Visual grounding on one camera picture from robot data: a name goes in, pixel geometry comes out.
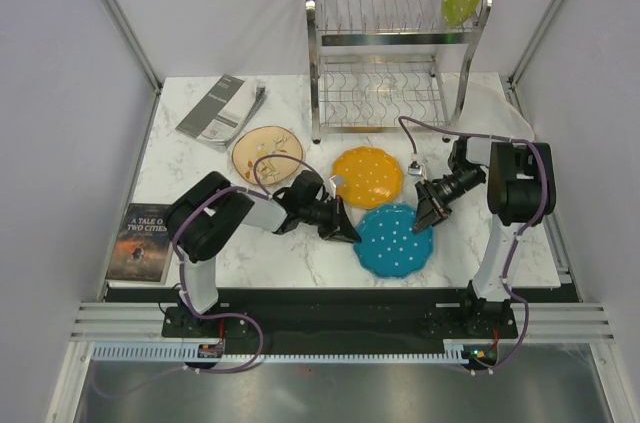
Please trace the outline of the blue polka dot plate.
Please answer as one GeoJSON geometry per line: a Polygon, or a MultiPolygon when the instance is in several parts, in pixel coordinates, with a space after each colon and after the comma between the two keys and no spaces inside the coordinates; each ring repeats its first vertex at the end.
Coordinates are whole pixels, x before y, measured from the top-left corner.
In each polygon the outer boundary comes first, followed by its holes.
{"type": "Polygon", "coordinates": [[[433,229],[412,232],[416,210],[408,204],[384,204],[368,211],[356,230],[353,251],[362,268],[382,279],[403,279],[422,271],[434,252],[433,229]]]}

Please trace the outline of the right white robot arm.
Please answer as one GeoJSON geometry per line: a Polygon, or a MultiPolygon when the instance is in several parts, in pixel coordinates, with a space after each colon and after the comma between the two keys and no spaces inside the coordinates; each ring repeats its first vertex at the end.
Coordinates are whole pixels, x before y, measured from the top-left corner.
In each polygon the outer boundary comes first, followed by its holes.
{"type": "Polygon", "coordinates": [[[517,267],[524,233],[555,209],[552,151],[542,142],[461,136],[453,143],[448,167],[448,175],[415,184],[418,207],[412,232],[418,234],[444,222],[454,201],[481,184],[487,186],[490,236],[469,284],[470,304],[457,314],[460,329],[477,337],[494,324],[494,314],[486,304],[512,298],[510,274],[517,267]]]}

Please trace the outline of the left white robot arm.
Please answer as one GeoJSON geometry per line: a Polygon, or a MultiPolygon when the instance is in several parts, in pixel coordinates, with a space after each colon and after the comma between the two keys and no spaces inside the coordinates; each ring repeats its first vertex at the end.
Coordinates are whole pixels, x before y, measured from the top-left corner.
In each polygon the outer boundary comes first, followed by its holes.
{"type": "Polygon", "coordinates": [[[165,213],[165,225],[179,259],[180,298],[188,308],[185,325],[198,336],[218,328],[215,258],[240,226],[283,235],[300,224],[315,227],[325,241],[361,241],[343,199],[330,195],[323,178],[310,170],[271,196],[234,186],[211,172],[176,200],[165,213]]]}

